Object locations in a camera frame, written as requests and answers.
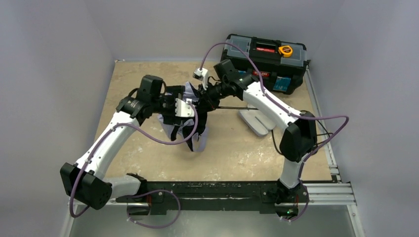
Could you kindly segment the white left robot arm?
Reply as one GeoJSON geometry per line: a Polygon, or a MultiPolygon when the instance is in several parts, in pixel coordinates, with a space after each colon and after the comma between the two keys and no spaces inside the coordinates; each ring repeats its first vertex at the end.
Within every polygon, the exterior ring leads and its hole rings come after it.
{"type": "Polygon", "coordinates": [[[181,104],[187,105],[184,92],[183,85],[167,86],[162,78],[145,75],[140,86],[118,103],[111,121],[88,151],[73,164],[66,162],[60,168],[70,203],[77,200],[100,210],[110,199],[137,194],[143,181],[140,176],[106,179],[105,174],[124,143],[146,119],[152,114],[174,116],[181,104]]]}

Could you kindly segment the lavender umbrella case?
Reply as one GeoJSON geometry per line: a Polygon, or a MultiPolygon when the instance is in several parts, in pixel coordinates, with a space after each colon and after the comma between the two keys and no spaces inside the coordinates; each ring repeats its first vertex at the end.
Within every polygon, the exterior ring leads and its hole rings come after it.
{"type": "Polygon", "coordinates": [[[266,136],[276,124],[259,110],[239,110],[239,117],[259,137],[266,136]]]}

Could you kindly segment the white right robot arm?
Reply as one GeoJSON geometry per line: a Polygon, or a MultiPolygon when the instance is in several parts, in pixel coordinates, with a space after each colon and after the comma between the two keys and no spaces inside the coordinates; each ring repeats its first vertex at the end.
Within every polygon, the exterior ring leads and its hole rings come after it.
{"type": "Polygon", "coordinates": [[[282,131],[279,150],[285,158],[279,187],[293,189],[300,184],[303,159],[317,143],[316,123],[310,112],[302,113],[275,97],[265,89],[261,79],[251,73],[241,74],[229,60],[214,65],[221,80],[206,90],[206,97],[221,100],[235,96],[254,106],[282,131]]]}

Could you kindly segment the lavender folding umbrella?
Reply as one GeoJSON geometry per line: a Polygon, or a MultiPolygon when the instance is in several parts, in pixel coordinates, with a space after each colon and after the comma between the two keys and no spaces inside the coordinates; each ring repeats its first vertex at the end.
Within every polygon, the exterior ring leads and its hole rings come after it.
{"type": "MultiPolygon", "coordinates": [[[[158,114],[158,120],[171,141],[181,137],[190,151],[202,152],[206,147],[208,138],[208,113],[223,107],[220,106],[220,100],[211,100],[204,95],[205,90],[203,90],[202,85],[195,88],[187,82],[184,86],[185,92],[183,95],[179,94],[179,99],[192,99],[198,118],[195,118],[195,116],[192,118],[164,117],[158,114]]],[[[243,91],[236,86],[235,88],[237,92],[234,97],[242,99],[243,91]]]]}

